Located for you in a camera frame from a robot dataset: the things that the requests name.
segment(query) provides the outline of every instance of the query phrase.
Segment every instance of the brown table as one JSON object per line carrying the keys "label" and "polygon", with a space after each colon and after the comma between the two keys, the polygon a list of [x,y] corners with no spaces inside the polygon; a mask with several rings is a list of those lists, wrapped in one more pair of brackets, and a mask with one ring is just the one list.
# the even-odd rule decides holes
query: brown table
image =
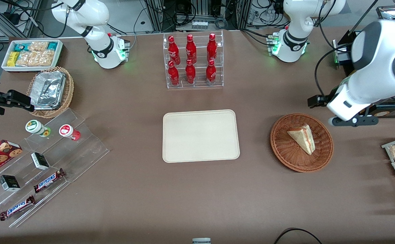
{"label": "brown table", "polygon": [[[340,38],[346,30],[326,33]],[[162,35],[139,36],[130,61],[112,70],[94,62],[84,39],[62,39],[61,66],[75,82],[71,108],[112,151],[20,227],[0,222],[0,243],[187,244],[210,237],[214,244],[257,244],[272,243],[288,227],[307,229],[324,243],[395,243],[395,173],[380,148],[395,140],[395,119],[329,127],[335,144],[329,165],[293,172],[275,158],[269,131],[288,113],[323,122],[333,116],[306,103],[318,94],[313,70],[329,47],[315,29],[304,56],[283,63],[239,31],[224,35],[225,86],[197,91],[167,90]],[[319,69],[327,93],[344,78],[331,61]],[[4,72],[0,90],[25,92],[32,77]],[[213,109],[235,111],[239,158],[165,163],[163,115]],[[27,137],[29,119],[24,110],[8,108],[0,116],[0,139]],[[312,241],[288,236],[284,243]]]}

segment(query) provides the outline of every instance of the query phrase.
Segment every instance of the plastic tray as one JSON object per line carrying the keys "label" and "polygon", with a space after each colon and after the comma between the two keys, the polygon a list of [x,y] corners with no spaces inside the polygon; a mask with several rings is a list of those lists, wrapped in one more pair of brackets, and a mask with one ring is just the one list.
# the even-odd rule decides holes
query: plastic tray
{"label": "plastic tray", "polygon": [[167,113],[163,117],[163,160],[167,163],[239,157],[235,112]]}
{"label": "plastic tray", "polygon": [[[50,66],[35,66],[35,67],[21,67],[21,66],[17,67],[17,66],[15,66],[15,67],[10,67],[10,66],[6,65],[7,60],[9,58],[9,54],[13,51],[16,44],[30,43],[33,41],[58,43],[58,46],[56,47],[56,50],[54,52],[53,61],[51,62]],[[8,72],[12,73],[12,72],[37,72],[37,71],[41,71],[41,70],[48,69],[48,68],[54,68],[58,64],[59,57],[61,56],[62,46],[63,46],[63,43],[60,40],[54,40],[54,39],[35,39],[35,40],[12,41],[11,43],[9,43],[8,50],[6,51],[5,58],[3,59],[2,69],[4,71],[8,71]]]}

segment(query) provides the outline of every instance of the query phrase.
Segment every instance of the wicker basket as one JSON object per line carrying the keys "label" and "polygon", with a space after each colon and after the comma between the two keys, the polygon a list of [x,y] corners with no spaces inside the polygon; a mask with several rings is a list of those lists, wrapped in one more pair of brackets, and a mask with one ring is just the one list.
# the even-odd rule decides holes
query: wicker basket
{"label": "wicker basket", "polygon": [[[61,71],[64,74],[66,74],[65,87],[63,88],[63,95],[62,95],[62,105],[57,110],[35,110],[31,112],[31,114],[34,116],[43,117],[45,119],[54,118],[60,115],[61,113],[63,113],[71,103],[72,93],[74,92],[74,82],[72,80],[72,77],[70,76],[69,72],[62,67],[49,68],[43,70],[42,72],[53,72],[53,71]],[[32,82],[30,82],[29,89],[27,89],[26,92],[27,95],[29,95],[30,92],[32,91],[32,85],[34,84],[35,78],[36,76],[32,79]]]}
{"label": "wicker basket", "polygon": [[[295,142],[287,131],[293,127],[301,127],[305,124],[312,130],[315,141],[315,151],[308,155]],[[288,114],[273,125],[270,134],[271,147],[277,158],[287,167],[298,172],[316,172],[325,167],[334,152],[332,137],[327,128],[314,117],[303,114]]]}

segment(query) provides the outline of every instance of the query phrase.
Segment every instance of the acrylic bottle rack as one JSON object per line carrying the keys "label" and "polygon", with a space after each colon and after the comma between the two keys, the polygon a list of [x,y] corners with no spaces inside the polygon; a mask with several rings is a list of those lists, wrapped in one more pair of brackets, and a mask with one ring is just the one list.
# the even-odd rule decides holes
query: acrylic bottle rack
{"label": "acrylic bottle rack", "polygon": [[[214,33],[216,35],[216,43],[217,43],[217,58],[215,59],[215,67],[217,69],[216,72],[216,81],[214,85],[208,85],[206,83],[206,68],[208,67],[208,60],[207,60],[207,52],[206,46],[208,45],[210,33]],[[176,32],[171,34],[164,34],[163,36],[163,53],[164,53],[164,68],[166,70],[166,84],[168,88],[210,88],[210,87],[221,87],[224,85],[224,73],[223,73],[223,66],[224,66],[224,53],[223,53],[223,32],[222,31],[213,31],[213,32],[192,32],[193,40],[196,44],[197,50],[197,62],[194,64],[196,68],[196,82],[193,85],[190,85],[186,80],[186,60],[187,54],[185,51],[185,46],[187,45],[187,34],[189,33],[182,33]],[[181,63],[176,65],[176,68],[179,72],[179,86],[173,86],[169,79],[168,73],[168,62],[170,60],[169,57],[169,42],[168,37],[173,36],[175,38],[175,43],[179,48],[179,56],[181,58]]]}
{"label": "acrylic bottle rack", "polygon": [[[3,221],[9,227],[18,227],[44,204],[63,190],[67,185],[74,182],[92,165],[104,157],[109,150],[83,123],[84,119],[68,108],[58,117],[55,117],[46,126],[50,127],[51,134],[46,137],[30,135],[22,140],[19,145],[23,152],[0,168],[1,175],[15,176],[21,189],[16,192],[3,190],[0,184],[0,213],[26,200],[30,195],[35,198],[35,205],[24,208]],[[59,134],[61,125],[72,125],[80,131],[81,137],[72,141]],[[48,170],[35,168],[31,154],[41,153],[50,164]],[[46,189],[35,193],[33,186],[63,168],[65,176],[59,178]]]}

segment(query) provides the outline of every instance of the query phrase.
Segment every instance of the gray floor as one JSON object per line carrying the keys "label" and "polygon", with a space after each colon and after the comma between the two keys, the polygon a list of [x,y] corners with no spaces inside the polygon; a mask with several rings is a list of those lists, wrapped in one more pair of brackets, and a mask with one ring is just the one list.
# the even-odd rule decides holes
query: gray floor
{"label": "gray floor", "polygon": [[[149,18],[145,12],[139,17],[136,22],[137,16],[143,9],[139,0],[101,0],[106,4],[110,11],[110,21],[109,23],[127,33],[132,33],[134,29],[134,23],[136,23],[136,32],[151,32],[152,26]],[[45,0],[42,7],[49,7],[53,0]],[[329,16],[324,22],[323,26],[352,26],[358,19],[363,15],[363,13],[368,9],[372,0],[346,0],[346,5],[340,14],[335,16]],[[375,11],[377,6],[389,6],[394,5],[393,0],[379,0],[375,7],[369,12],[369,14],[362,21],[362,25],[367,25],[375,20],[377,20],[377,13]],[[37,20],[41,21],[44,25],[44,32],[49,35],[58,35],[63,28],[63,24],[57,22],[53,17],[51,11],[44,11],[44,14],[39,14]],[[78,34],[71,28],[66,27],[63,37],[75,37]],[[41,33],[34,31],[32,37],[42,37]],[[4,58],[7,45],[0,52],[0,75],[2,72],[1,62]]]}

